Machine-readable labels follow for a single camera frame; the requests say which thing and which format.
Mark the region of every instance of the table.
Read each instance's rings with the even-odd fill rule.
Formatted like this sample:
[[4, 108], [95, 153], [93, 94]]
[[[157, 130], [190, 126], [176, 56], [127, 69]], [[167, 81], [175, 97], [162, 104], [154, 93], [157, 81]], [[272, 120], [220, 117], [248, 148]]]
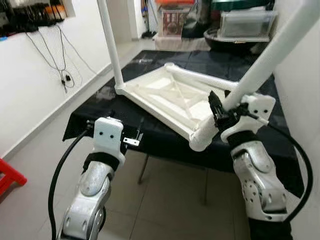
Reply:
[[[256, 59], [257, 57], [254, 55], [234, 55], [214, 51], [144, 50], [123, 68], [122, 74], [126, 82], [157, 69], [167, 62], [173, 62], [188, 70], [230, 81], [238, 81]], [[231, 149], [221, 141], [220, 135], [215, 136], [212, 144], [205, 151], [194, 152], [189, 148], [188, 141], [183, 137], [126, 97], [116, 95], [114, 85], [114, 79], [110, 80], [71, 114], [63, 140], [77, 137], [86, 128], [87, 120], [96, 120], [114, 111], [114, 118], [122, 120], [124, 129], [131, 132], [132, 137], [135, 137], [135, 131], [138, 128], [143, 133], [139, 147], [129, 146], [130, 149], [186, 164], [234, 173], [233, 160], [230, 156]], [[273, 125], [288, 133], [289, 130], [281, 108], [274, 77], [270, 76], [259, 91], [276, 99], [269, 120]], [[300, 198], [304, 192], [304, 185], [293, 146], [283, 136], [266, 127], [261, 128], [257, 136], [274, 160], [276, 173], [280, 181], [289, 192]], [[259, 222], [254, 221], [253, 223], [252, 219], [249, 223], [251, 230], [253, 226], [260, 226], [255, 227], [255, 229], [260, 230], [267, 226], [268, 231], [262, 230], [265, 236], [268, 235], [266, 232], [272, 232], [270, 226], [275, 226], [274, 224], [262, 224], [264, 227], [261, 227]], [[285, 227], [280, 227], [280, 229], [288, 233], [290, 225], [286, 224]]]

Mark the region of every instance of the red plastic chair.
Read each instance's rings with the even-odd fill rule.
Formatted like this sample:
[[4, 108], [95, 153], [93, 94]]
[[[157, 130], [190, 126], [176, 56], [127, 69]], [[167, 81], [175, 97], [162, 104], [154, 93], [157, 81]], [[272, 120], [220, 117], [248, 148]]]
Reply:
[[17, 182], [21, 186], [25, 185], [27, 179], [8, 163], [0, 158], [0, 173], [4, 176], [0, 178], [0, 195], [2, 195], [13, 182]]

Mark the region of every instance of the white plastic frame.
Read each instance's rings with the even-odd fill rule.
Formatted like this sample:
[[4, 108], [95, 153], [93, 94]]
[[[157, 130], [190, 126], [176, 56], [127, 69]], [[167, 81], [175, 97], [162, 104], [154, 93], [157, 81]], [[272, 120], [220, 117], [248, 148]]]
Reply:
[[[144, 95], [144, 97], [139, 96], [132, 88], [134, 83], [145, 82], [146, 78], [151, 79], [151, 76], [148, 76], [150, 73], [124, 83], [107, 2], [106, 0], [97, 0], [97, 3], [114, 71], [116, 93], [125, 95], [131, 101], [144, 108], [168, 127], [189, 140], [189, 145], [193, 150], [203, 151], [211, 143], [212, 138], [218, 133], [218, 130], [214, 127], [215, 121], [213, 114], [210, 114], [206, 119], [200, 119], [194, 128], [192, 128], [192, 125], [185, 126], [184, 121], [181, 121], [177, 115], [172, 116], [172, 114], [168, 114], [168, 111], [165, 111], [159, 104], [155, 104], [154, 100], [146, 97], [146, 95]], [[207, 88], [207, 91], [213, 89], [216, 93], [218, 93], [219, 90], [232, 90], [226, 99], [222, 99], [223, 108], [228, 111], [235, 108], [237, 104], [241, 102], [244, 95], [250, 95], [261, 87], [276, 66], [295, 48], [319, 17], [320, 0], [304, 0], [300, 8], [297, 9], [280, 32], [274, 36], [268, 47], [246, 72], [239, 83], [232, 83], [224, 79], [187, 71], [175, 65], [165, 66], [165, 71], [168, 74], [172, 74], [174, 81], [183, 82], [185, 79], [189, 84], [197, 82], [197, 86], [202, 90], [204, 87]]]

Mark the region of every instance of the white wall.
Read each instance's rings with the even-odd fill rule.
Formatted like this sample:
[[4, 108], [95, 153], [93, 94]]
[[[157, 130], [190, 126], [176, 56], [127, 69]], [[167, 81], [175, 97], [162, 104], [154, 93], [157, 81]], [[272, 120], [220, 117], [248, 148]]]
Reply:
[[147, 30], [141, 13], [141, 0], [127, 0], [132, 39], [140, 39]]
[[114, 40], [117, 44], [132, 40], [127, 0], [108, 0]]
[[[110, 64], [110, 58], [97, 2], [73, 0], [72, 3], [76, 17], [66, 19], [61, 28], [88, 64], [99, 72]], [[57, 28], [43, 27], [40, 31], [49, 47], [56, 49], [53, 55], [61, 66]], [[31, 36], [45, 53], [39, 34]], [[67, 59], [67, 68], [76, 82], [76, 87], [69, 89], [67, 94], [58, 73], [48, 67], [24, 33], [0, 42], [0, 156], [4, 156], [94, 76], [67, 43], [65, 47], [83, 76], [80, 85], [81, 78]]]
[[[276, 2], [279, 11], [278, 30], [302, 1]], [[306, 150], [315, 175], [311, 199], [302, 213], [292, 221], [293, 234], [296, 240], [318, 240], [320, 236], [320, 22], [278, 66], [275, 80], [290, 133]], [[306, 178], [303, 163], [300, 163], [300, 166]]]

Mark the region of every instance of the white pvc pipe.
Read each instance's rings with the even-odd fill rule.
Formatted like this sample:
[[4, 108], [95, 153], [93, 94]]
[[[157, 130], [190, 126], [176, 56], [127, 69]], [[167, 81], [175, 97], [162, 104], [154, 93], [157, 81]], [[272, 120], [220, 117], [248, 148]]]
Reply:
[[173, 63], [166, 63], [165, 69], [172, 74], [181, 74], [184, 75], [186, 78], [194, 78], [197, 81], [208, 84], [209, 86], [223, 90], [233, 91], [238, 85], [238, 82], [225, 80], [215, 76], [204, 75], [194, 71], [189, 71]]
[[110, 60], [113, 68], [114, 79], [115, 79], [115, 89], [121, 89], [125, 86], [125, 84], [124, 84], [124, 79], [121, 73], [121, 67], [120, 67], [118, 52], [116, 48], [114, 33], [111, 27], [107, 0], [97, 0], [97, 3], [98, 3], [99, 12], [100, 12], [100, 18], [102, 21], [105, 40], [108, 46]]
[[302, 2], [302, 6], [275, 35], [239, 81], [237, 88], [222, 103], [226, 111], [235, 108], [245, 94], [256, 92], [319, 19], [319, 0], [302, 0]]

